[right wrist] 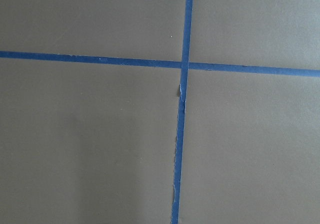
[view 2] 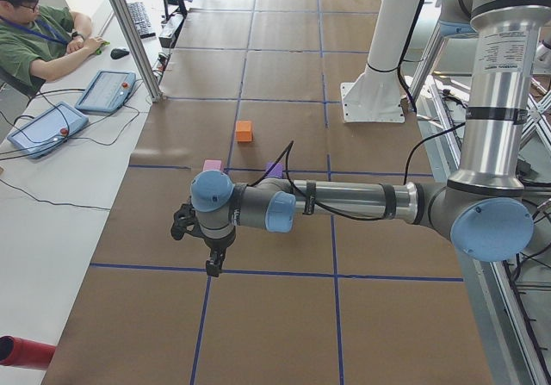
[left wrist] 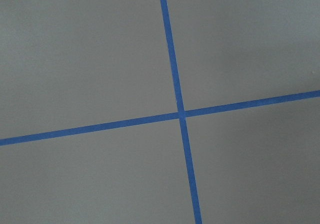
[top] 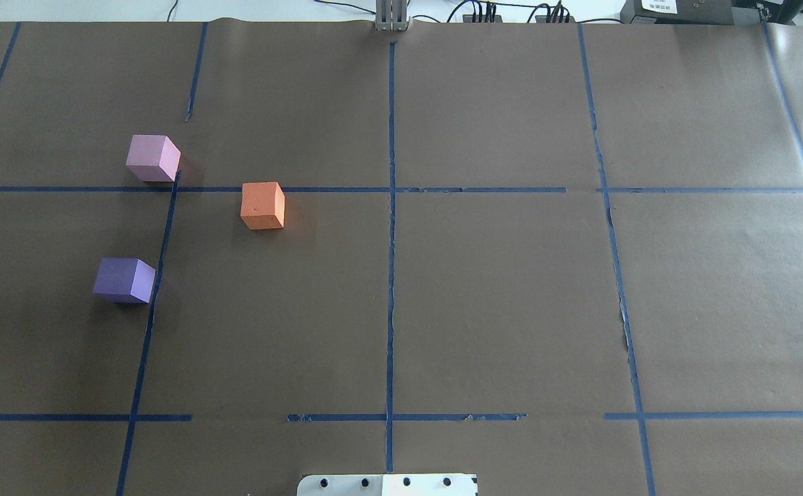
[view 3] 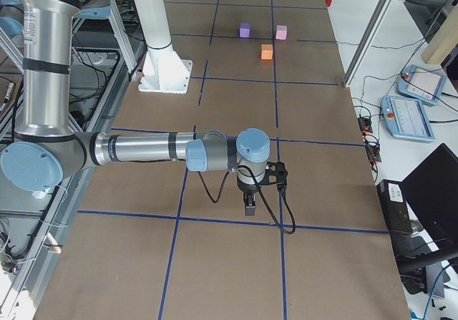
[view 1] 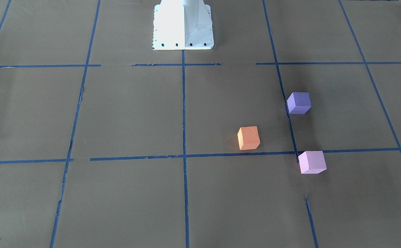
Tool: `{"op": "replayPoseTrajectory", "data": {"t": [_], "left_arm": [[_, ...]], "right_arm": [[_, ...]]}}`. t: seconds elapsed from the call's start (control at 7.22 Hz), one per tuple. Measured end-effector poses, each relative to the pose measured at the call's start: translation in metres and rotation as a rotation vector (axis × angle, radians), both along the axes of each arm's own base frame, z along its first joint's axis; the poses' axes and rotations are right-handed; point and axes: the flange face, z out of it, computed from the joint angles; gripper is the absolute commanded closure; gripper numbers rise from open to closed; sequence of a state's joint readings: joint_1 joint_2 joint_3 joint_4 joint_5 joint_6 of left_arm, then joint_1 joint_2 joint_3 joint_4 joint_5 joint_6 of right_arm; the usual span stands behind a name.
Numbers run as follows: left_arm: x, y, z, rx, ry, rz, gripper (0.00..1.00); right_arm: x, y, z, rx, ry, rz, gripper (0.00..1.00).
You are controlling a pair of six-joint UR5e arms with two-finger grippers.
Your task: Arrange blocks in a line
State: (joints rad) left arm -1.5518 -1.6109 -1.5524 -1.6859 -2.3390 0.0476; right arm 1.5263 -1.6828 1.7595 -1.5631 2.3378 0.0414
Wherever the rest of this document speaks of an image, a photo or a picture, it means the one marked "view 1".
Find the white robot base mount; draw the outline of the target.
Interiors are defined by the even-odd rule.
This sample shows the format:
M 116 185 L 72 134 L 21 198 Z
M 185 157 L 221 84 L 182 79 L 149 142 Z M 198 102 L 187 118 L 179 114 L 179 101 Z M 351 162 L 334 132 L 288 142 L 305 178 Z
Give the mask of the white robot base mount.
M 154 6 L 153 50 L 213 47 L 211 8 L 203 0 L 162 0 Z

